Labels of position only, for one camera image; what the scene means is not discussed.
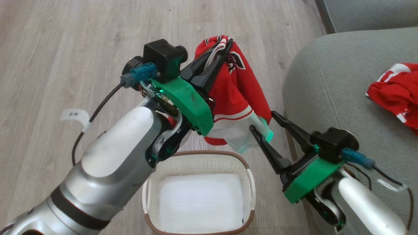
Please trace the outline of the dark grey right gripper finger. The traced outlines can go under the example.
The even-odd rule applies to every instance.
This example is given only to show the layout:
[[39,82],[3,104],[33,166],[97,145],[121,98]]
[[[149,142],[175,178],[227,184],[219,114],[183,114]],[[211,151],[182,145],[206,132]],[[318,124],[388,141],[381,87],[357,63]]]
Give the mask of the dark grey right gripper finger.
[[312,135],[307,131],[289,121],[286,117],[279,114],[277,111],[271,111],[272,118],[282,127],[285,128],[291,136],[297,141],[300,145],[301,150],[304,153],[315,152],[316,147],[312,143]]
[[284,174],[289,171],[291,162],[288,159],[282,157],[276,149],[274,149],[270,143],[267,142],[263,134],[261,134],[255,126],[250,126],[250,131],[255,138],[258,146],[263,151],[270,165],[276,174]]

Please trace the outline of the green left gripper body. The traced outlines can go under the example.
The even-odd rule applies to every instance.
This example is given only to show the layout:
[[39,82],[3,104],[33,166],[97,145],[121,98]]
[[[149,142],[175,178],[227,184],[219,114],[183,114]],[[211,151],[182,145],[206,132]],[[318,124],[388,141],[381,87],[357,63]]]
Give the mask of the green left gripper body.
[[141,77],[141,82],[150,81],[151,86],[155,88],[153,100],[159,104],[161,110],[172,115],[173,108],[163,104],[162,94],[172,101],[173,106],[182,113],[190,122],[191,128],[202,136],[207,136],[214,125],[212,112],[206,101],[193,88],[193,86],[180,76],[170,78],[166,82],[160,82],[156,78]]

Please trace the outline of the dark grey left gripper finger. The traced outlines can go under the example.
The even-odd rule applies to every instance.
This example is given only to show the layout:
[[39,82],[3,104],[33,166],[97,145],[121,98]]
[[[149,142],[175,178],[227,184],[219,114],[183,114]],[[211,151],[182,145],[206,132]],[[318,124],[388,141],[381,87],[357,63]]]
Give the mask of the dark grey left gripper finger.
[[181,70],[180,76],[182,77],[182,79],[188,82],[195,82],[195,77],[203,71],[203,66],[205,65],[206,58],[203,58],[202,55],[200,55],[197,59],[192,61],[189,65],[187,65],[185,68]]
[[195,89],[208,95],[222,66],[228,58],[233,40],[220,40],[202,56],[206,58],[203,71],[195,77]]

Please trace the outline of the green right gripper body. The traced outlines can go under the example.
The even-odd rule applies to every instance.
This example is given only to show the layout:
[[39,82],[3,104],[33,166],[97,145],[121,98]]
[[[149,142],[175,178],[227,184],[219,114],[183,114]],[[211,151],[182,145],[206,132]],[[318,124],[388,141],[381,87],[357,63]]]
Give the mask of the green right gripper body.
[[316,153],[302,173],[295,177],[284,191],[285,197],[292,204],[297,203],[331,177],[343,164],[343,160],[335,164],[319,157]]

